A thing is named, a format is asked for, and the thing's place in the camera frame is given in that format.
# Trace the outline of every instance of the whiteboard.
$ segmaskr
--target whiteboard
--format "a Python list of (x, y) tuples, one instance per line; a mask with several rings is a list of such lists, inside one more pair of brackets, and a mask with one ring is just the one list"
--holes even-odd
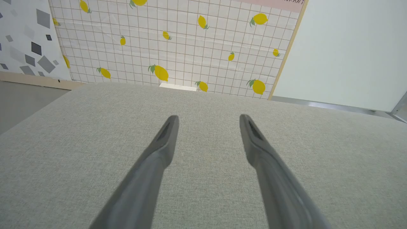
[(389, 112), (407, 91), (407, 3), (309, 0), (273, 96)]

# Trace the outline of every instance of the beige trim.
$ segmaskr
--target beige trim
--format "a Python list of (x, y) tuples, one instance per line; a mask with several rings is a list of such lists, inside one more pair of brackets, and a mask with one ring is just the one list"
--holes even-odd
[(60, 88), (66, 90), (72, 90), (84, 84), (75, 81), (66, 81), (62, 79), (53, 79), (43, 76), (25, 75), (20, 73), (8, 73), (1, 71), (0, 71), (0, 81), (7, 81), (20, 84), (30, 84), (49, 88)]
[(282, 69), (284, 68), (284, 65), (285, 65), (285, 62), (287, 60), (288, 54), (290, 53), (291, 46), (294, 43), (294, 39), (295, 39), (295, 36), (297, 35), (298, 28), (300, 27), (300, 23), (302, 21), (302, 17), (304, 16), (304, 12), (305, 12), (307, 4), (308, 4), (308, 0), (305, 0), (304, 1), (304, 6), (302, 7), (300, 15), (298, 16), (298, 20), (297, 20), (297, 24), (295, 25), (295, 28), (294, 28), (293, 36), (291, 37), (290, 43), (288, 44), (287, 52), (285, 53), (284, 58), (283, 58), (282, 63), (281, 63), (281, 66), (280, 66), (280, 69), (278, 70), (277, 77), (276, 77), (276, 80), (274, 81), (273, 88), (271, 89), (268, 100), (271, 100), (271, 97), (273, 96), (274, 90), (276, 89), (277, 82), (278, 82), (278, 80), (280, 78)]

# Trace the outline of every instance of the pink banner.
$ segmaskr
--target pink banner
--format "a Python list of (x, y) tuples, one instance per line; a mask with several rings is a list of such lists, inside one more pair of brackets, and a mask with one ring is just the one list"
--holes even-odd
[(265, 7), (278, 8), (288, 10), (291, 12), (300, 13), (304, 0), (237, 0), (239, 2), (246, 2)]

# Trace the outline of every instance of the yellow lemon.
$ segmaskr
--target yellow lemon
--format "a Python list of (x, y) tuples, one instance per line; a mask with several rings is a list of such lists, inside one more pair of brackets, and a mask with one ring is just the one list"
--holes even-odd
[(54, 22), (54, 25), (61, 26), (61, 24), (57, 21), (56, 18), (52, 18), (52, 21)]
[(149, 71), (151, 71), (151, 73), (155, 72), (155, 76), (158, 79), (162, 81), (168, 81), (168, 72), (167, 70), (165, 70), (165, 68), (154, 64), (149, 66)]
[(252, 17), (252, 20), (250, 21), (250, 27), (256, 24), (264, 24), (267, 21), (268, 21), (267, 16), (263, 13), (259, 13)]
[(274, 55), (275, 57), (279, 57), (281, 54), (278, 53), (278, 50), (277, 50), (277, 49), (274, 49), (273, 55)]
[(233, 52), (230, 53), (228, 59), (229, 59), (229, 61), (232, 61), (234, 59), (234, 53)]
[(79, 6), (81, 7), (81, 9), (83, 11), (85, 11), (86, 13), (91, 13), (92, 11), (89, 9), (88, 5), (86, 4), (86, 2), (84, 2), (83, 0), (81, 0), (81, 2), (79, 3)]
[(69, 64), (68, 58), (67, 58), (66, 56), (64, 56), (64, 55), (62, 55), (62, 56), (63, 56), (63, 59), (65, 60), (66, 66), (67, 66), (68, 68), (71, 68), (71, 65)]
[(162, 32), (162, 36), (166, 39), (166, 40), (171, 40), (172, 37), (170, 35), (168, 35), (168, 33), (166, 31)]
[(124, 36), (121, 36), (120, 44), (121, 44), (121, 45), (125, 45), (125, 44), (126, 44), (126, 38), (125, 38)]
[(110, 79), (110, 72), (104, 68), (97, 68), (96, 71), (102, 74), (102, 76)]
[(252, 79), (249, 80), (247, 84), (249, 84), (249, 87), (253, 86), (253, 91), (256, 94), (262, 95), (263, 92), (266, 90), (266, 85), (260, 80)]
[(202, 17), (202, 15), (200, 15), (198, 18), (198, 24), (203, 29), (209, 29), (209, 26), (206, 24), (206, 20), (204, 17)]
[(146, 4), (147, 0), (130, 0), (130, 8), (132, 8), (131, 6), (137, 7), (138, 6), (142, 6), (144, 4)]
[(207, 85), (205, 82), (198, 81), (198, 82), (195, 82), (195, 84), (196, 84), (197, 86), (199, 86), (199, 88), (200, 88), (201, 90), (203, 90), (204, 92), (207, 92), (207, 91), (208, 91), (208, 85)]

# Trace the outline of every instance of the grid pattern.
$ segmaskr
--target grid pattern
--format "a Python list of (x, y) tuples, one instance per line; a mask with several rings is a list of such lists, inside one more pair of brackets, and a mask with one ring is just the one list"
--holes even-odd
[[(49, 0), (62, 52), (71, 63), (71, 76), (85, 83), (116, 81), (158, 86), (161, 81), (148, 66), (169, 74), (168, 83), (208, 85), (208, 92), (267, 99), (297, 23), (298, 13), (230, 0), (88, 0), (92, 13), (78, 0)], [(258, 13), (264, 25), (250, 27)], [(199, 16), (208, 30), (199, 27)], [(172, 37), (166, 40), (162, 32)], [(126, 45), (120, 45), (120, 37)], [(278, 49), (279, 57), (273, 55)], [(228, 56), (234, 52), (233, 61)], [(108, 69), (111, 79), (96, 68)], [(265, 83), (263, 95), (247, 81)]]

